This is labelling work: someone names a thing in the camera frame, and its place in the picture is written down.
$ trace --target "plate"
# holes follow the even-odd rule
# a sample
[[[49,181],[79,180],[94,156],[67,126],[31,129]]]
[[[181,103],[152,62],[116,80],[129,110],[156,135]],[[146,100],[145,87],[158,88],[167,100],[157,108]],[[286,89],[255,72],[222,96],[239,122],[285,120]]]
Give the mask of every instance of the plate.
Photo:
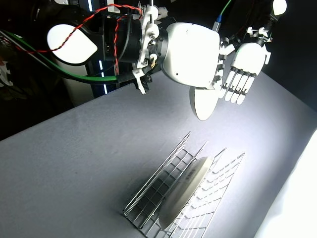
[[[189,199],[193,196],[212,165],[212,162],[213,157],[203,157],[192,162],[181,175],[174,189],[167,196],[158,215],[159,224],[163,230],[176,219]]]

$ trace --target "metal wire rack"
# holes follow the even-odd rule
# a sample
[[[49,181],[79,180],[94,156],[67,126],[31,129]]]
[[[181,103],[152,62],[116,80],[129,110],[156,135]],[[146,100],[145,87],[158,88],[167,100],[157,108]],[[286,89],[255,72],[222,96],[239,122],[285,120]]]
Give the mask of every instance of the metal wire rack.
[[[223,149],[215,156],[210,170],[189,202],[174,222],[162,230],[159,226],[159,206],[172,190],[182,173],[197,159],[206,143],[192,155],[184,149],[190,132],[142,186],[124,208],[124,216],[147,238],[202,238],[223,197],[243,155],[216,170]]]

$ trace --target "gray table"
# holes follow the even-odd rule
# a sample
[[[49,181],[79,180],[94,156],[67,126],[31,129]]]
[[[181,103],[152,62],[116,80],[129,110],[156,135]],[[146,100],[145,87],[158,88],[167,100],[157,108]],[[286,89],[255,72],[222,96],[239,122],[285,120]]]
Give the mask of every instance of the gray table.
[[[140,233],[121,211],[191,131],[202,155],[246,152],[209,229],[215,238],[250,238],[299,158],[317,114],[267,77],[238,106],[219,101],[195,118],[189,88],[154,77],[85,103],[0,142],[1,238],[126,238]]]

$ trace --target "white robotic hand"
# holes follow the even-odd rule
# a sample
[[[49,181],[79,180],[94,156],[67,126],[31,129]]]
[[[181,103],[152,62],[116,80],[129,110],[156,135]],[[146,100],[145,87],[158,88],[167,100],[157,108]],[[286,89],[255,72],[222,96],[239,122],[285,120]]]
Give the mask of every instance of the white robotic hand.
[[[249,92],[254,78],[258,76],[264,64],[268,64],[270,52],[265,45],[245,43],[238,49],[230,72],[223,81],[220,98],[241,104]]]

